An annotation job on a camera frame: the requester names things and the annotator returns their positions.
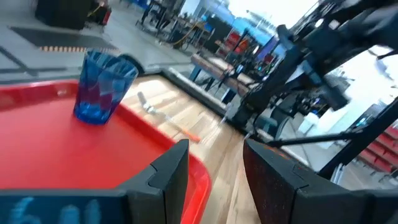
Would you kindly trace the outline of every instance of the table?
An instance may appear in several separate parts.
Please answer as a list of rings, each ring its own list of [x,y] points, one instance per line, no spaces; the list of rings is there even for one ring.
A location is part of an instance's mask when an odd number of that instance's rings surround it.
[[[215,79],[224,79],[224,72],[226,70],[232,69],[232,65],[216,57],[204,58],[198,54],[193,54],[191,56],[191,62],[195,65],[195,68],[190,74],[189,79],[194,82],[199,73],[204,70],[213,78],[208,84],[208,87],[213,84]],[[240,73],[237,79],[227,78],[224,84],[228,86],[228,89],[223,95],[221,101],[227,104],[232,101],[236,94],[239,96],[244,96],[249,91],[249,87],[246,85],[252,83],[253,81],[254,80],[252,78],[243,73]]]
[[[187,85],[199,88],[186,81]],[[143,92],[150,105],[201,137],[199,143],[190,143],[190,152],[204,163],[213,184],[201,223],[260,224],[244,170],[244,136],[227,123],[220,124],[221,117],[167,79],[160,76],[137,78],[122,103],[176,141],[186,137],[162,117],[146,113],[138,100],[138,91]],[[216,98],[211,100],[225,106]],[[272,138],[267,133],[260,131],[260,134],[266,139]],[[287,147],[282,150],[308,164],[294,150]]]

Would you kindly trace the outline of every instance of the red tray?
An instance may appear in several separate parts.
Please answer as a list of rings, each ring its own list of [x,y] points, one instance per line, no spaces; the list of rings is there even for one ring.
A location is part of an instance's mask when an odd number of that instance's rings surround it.
[[[119,105],[94,126],[72,113],[77,82],[0,87],[0,189],[113,189],[175,142]],[[182,223],[199,223],[211,180],[189,157]]]

